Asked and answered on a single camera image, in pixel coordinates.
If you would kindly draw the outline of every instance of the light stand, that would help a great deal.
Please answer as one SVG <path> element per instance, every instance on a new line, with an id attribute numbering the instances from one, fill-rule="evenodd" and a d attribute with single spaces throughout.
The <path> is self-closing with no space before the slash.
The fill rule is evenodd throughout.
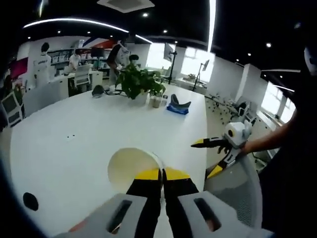
<path id="1" fill-rule="evenodd" d="M 174 58 L 173 58 L 172 66 L 171 66 L 170 73 L 169 73 L 169 77 L 168 77 L 168 84 L 170 84 L 170 82 L 171 82 L 171 80 L 172 80 L 172 74 L 173 74 L 174 63 L 175 63 L 175 58 L 176 58 L 176 56 L 177 56 L 177 52 L 174 51 L 174 52 L 171 52 L 170 54 L 171 54 L 171 55 L 174 55 Z"/>
<path id="2" fill-rule="evenodd" d="M 205 65 L 204 63 L 201 63 L 200 64 L 200 67 L 199 67 L 199 71 L 198 71 L 198 74 L 197 74 L 197 77 L 196 77 L 196 80 L 195 80 L 195 85 L 194 85 L 194 87 L 193 87 L 193 91 L 195 91 L 195 89 L 196 89 L 196 84 L 197 84 L 197 82 L 198 82 L 198 79 L 200 80 L 200 70 L 202 69 L 202 66 L 203 65 Z"/>

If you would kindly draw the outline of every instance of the black circle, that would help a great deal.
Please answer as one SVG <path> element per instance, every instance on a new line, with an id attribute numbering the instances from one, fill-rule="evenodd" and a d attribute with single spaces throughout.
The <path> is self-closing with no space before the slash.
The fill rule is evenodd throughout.
<path id="1" fill-rule="evenodd" d="M 38 200 L 31 193 L 26 192 L 25 194 L 23 194 L 23 203 L 27 208 L 33 211 L 37 211 L 39 209 Z"/>
<path id="2" fill-rule="evenodd" d="M 232 132 L 232 130 L 229 130 L 229 131 L 228 131 L 228 135 L 229 135 L 230 137 L 233 137 L 233 132 Z"/>

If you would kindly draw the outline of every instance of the potted plant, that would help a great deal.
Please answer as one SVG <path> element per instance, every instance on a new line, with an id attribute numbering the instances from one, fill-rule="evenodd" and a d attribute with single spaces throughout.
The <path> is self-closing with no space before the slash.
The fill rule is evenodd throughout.
<path id="1" fill-rule="evenodd" d="M 143 104 L 146 102 L 149 93 L 157 95 L 165 92 L 159 72 L 148 71 L 147 69 L 139 70 L 132 63 L 121 71 L 116 86 L 118 84 L 121 84 L 122 91 L 125 92 L 128 98 L 140 101 Z"/>

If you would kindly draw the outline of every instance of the ceiling air vent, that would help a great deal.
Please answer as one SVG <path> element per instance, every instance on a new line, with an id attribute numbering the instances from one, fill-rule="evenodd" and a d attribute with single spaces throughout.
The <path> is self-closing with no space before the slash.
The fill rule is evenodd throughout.
<path id="1" fill-rule="evenodd" d="M 155 6 L 150 0 L 99 0 L 97 3 L 123 13 Z"/>

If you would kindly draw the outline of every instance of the white paper cup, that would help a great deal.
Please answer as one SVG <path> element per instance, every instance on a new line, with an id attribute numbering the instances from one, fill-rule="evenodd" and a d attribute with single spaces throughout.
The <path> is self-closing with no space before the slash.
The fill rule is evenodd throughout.
<path id="1" fill-rule="evenodd" d="M 154 153 L 138 148 L 122 148 L 110 159 L 108 178 L 117 192 L 126 193 L 138 173 L 162 168 L 162 161 Z"/>

